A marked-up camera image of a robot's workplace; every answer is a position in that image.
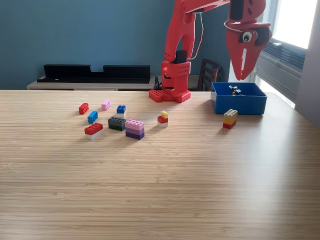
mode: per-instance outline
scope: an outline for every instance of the window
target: window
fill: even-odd
[[[251,74],[263,91],[296,102],[317,0],[266,0],[259,20],[270,22],[272,39]]]
[[[307,49],[317,0],[273,0],[271,4],[276,5],[273,38]]]
[[[272,87],[270,84],[268,84],[266,81],[264,81],[259,76],[255,76],[255,84],[263,91],[264,93],[274,93],[279,98],[281,98],[283,101],[285,101],[290,107],[295,109],[296,105],[294,102],[290,101],[285,95],[281,94],[278,90],[276,90],[274,87]]]

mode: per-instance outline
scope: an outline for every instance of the googly eye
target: googly eye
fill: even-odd
[[[245,43],[250,42],[251,39],[252,39],[252,33],[249,32],[249,31],[246,31],[246,32],[242,35],[242,40],[243,40]]]

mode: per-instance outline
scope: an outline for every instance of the blue bin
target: blue bin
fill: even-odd
[[[243,96],[232,96],[229,86],[237,86]],[[238,114],[262,115],[265,113],[267,96],[252,82],[213,82],[211,102],[216,114],[237,110]]]

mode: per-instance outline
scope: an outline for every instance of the yellow lego brick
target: yellow lego brick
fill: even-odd
[[[224,119],[229,119],[231,121],[237,120],[237,117],[238,117],[238,111],[233,109],[230,109],[224,114]]]
[[[164,118],[164,119],[167,119],[168,118],[168,113],[166,111],[162,111],[161,112],[161,116]]]
[[[237,121],[237,119],[230,120],[230,119],[225,118],[223,120],[223,123],[228,124],[228,125],[232,125],[235,121]]]

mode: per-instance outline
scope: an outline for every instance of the blue wall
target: blue wall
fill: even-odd
[[[93,71],[109,64],[151,65],[151,74],[159,75],[173,4],[173,0],[1,1],[0,89],[26,89],[44,74],[44,64],[92,64]],[[213,12],[204,14],[206,36],[191,74],[199,73],[203,57],[228,55],[223,52],[224,29],[210,32],[217,24]],[[222,16],[217,22],[225,20]],[[197,36],[200,31],[197,21]]]

